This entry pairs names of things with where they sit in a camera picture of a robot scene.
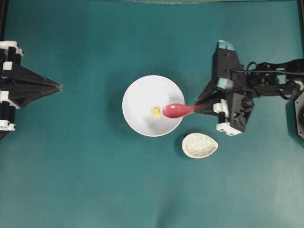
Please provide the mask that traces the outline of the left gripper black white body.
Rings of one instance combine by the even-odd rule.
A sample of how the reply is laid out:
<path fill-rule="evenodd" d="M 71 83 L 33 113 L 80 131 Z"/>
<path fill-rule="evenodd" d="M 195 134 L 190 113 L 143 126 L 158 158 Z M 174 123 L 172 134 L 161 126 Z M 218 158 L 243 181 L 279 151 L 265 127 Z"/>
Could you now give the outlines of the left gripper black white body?
<path fill-rule="evenodd" d="M 16 41 L 0 42 L 0 138 L 16 130 L 15 114 L 20 106 L 9 98 L 10 91 L 6 87 L 15 81 L 4 75 L 5 70 L 11 70 L 14 63 L 19 64 L 23 50 Z"/>

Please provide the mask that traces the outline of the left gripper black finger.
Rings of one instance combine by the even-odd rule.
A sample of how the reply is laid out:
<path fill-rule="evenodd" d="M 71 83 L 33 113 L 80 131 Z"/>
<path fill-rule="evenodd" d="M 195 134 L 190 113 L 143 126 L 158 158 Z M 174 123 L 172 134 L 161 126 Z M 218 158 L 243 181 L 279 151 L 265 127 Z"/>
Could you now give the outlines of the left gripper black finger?
<path fill-rule="evenodd" d="M 62 85 L 9 85 L 9 105 L 16 109 L 60 92 Z"/>
<path fill-rule="evenodd" d="M 40 76 L 16 63 L 12 63 L 11 65 L 11 69 L 9 70 L 9 78 L 12 78 L 17 82 L 29 83 L 31 85 L 43 85 L 61 88 L 61 84 L 54 82 L 45 76 Z"/>

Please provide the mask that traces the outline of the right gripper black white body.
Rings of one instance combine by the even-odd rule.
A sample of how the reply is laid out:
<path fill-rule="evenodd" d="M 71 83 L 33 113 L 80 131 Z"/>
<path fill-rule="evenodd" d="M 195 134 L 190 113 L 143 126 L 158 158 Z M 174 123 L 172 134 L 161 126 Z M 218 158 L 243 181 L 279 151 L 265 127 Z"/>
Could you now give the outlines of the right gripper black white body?
<path fill-rule="evenodd" d="M 213 111 L 219 117 L 216 129 L 228 136 L 243 133 L 253 108 L 251 97 L 233 92 L 225 94 L 225 98 L 213 104 Z"/>

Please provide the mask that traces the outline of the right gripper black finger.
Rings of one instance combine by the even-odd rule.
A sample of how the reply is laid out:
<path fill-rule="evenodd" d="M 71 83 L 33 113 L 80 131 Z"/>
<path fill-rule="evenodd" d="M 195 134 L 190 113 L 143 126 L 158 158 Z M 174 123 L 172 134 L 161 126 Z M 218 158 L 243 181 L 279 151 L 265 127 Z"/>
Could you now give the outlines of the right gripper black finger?
<path fill-rule="evenodd" d="M 196 98 L 195 105 L 203 104 L 212 99 L 226 100 L 226 87 L 228 86 L 228 79 L 222 77 L 212 78 L 201 94 Z"/>
<path fill-rule="evenodd" d="M 207 100 L 197 106 L 197 113 L 203 114 L 203 115 L 212 115 L 212 116 L 218 116 L 219 114 L 214 112 L 214 104 L 219 104 L 220 99 L 211 99 Z"/>

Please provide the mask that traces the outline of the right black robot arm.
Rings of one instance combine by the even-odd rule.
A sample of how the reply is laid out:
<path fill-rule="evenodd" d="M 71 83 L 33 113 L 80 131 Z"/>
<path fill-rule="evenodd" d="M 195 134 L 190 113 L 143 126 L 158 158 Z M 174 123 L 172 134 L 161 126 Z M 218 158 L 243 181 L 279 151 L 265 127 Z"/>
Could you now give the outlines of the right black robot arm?
<path fill-rule="evenodd" d="M 281 64 L 250 62 L 247 67 L 240 63 L 236 67 L 216 65 L 194 112 L 218 117 L 217 130 L 234 136 L 246 130 L 255 98 L 279 96 L 290 100 L 303 90 L 303 59 Z"/>

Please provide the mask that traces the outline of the black round arm base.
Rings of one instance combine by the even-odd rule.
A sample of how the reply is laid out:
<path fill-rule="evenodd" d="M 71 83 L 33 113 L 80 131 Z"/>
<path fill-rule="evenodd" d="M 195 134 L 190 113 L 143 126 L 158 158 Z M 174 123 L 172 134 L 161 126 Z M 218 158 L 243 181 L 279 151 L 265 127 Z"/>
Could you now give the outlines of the black round arm base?
<path fill-rule="evenodd" d="M 285 105 L 288 134 L 297 143 L 304 144 L 304 94 Z"/>

